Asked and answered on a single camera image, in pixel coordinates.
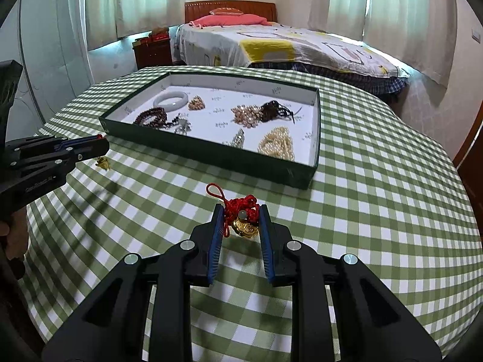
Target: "wooden headboard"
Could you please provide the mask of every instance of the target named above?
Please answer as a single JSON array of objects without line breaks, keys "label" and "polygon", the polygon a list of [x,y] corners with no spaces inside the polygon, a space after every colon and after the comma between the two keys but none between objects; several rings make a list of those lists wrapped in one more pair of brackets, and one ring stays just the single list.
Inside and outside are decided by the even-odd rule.
[{"label": "wooden headboard", "polygon": [[247,0],[212,0],[184,3],[184,22],[189,23],[192,20],[207,16],[215,8],[236,8],[243,13],[253,13],[266,17],[268,21],[277,21],[277,8],[274,3]]}]

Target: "wooden nightstand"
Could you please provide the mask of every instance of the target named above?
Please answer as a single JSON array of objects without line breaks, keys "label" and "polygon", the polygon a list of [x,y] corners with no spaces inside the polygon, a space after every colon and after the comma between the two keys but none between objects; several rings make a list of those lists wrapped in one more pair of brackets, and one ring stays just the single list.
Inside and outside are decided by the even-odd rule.
[{"label": "wooden nightstand", "polygon": [[133,46],[138,69],[147,66],[173,65],[170,40],[160,40]]}]

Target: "wall socket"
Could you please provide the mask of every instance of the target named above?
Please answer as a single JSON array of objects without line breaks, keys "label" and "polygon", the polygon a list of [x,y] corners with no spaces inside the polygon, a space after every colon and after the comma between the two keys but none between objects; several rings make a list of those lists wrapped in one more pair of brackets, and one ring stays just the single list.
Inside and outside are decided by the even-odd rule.
[{"label": "wall socket", "polygon": [[478,42],[478,43],[481,43],[481,34],[478,33],[477,31],[473,30],[472,29],[472,38]]}]

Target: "window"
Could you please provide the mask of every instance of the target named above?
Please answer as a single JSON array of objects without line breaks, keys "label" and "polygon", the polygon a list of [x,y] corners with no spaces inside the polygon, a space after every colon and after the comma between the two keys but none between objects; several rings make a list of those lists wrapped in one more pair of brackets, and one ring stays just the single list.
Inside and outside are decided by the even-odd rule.
[{"label": "window", "polygon": [[88,49],[183,22],[184,0],[85,0]]},{"label": "window", "polygon": [[456,0],[313,0],[309,27],[364,41],[448,85]]}]

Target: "red string loop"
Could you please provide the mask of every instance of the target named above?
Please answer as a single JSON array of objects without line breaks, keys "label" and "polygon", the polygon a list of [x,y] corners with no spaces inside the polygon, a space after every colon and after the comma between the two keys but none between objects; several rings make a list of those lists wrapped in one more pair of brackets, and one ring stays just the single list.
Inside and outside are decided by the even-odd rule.
[{"label": "red string loop", "polygon": [[[211,186],[218,188],[218,190],[220,191],[220,194],[218,195],[210,192]],[[257,204],[257,198],[253,196],[253,194],[249,194],[248,196],[242,199],[227,200],[225,198],[225,194],[223,193],[223,190],[217,184],[214,184],[214,183],[206,185],[206,192],[210,196],[223,200],[223,203],[225,204],[225,227],[223,230],[223,235],[225,237],[230,236],[229,225],[238,217],[238,213],[242,209],[244,209],[247,213],[248,222],[253,224],[258,223],[258,213],[259,213],[260,205]]]}]

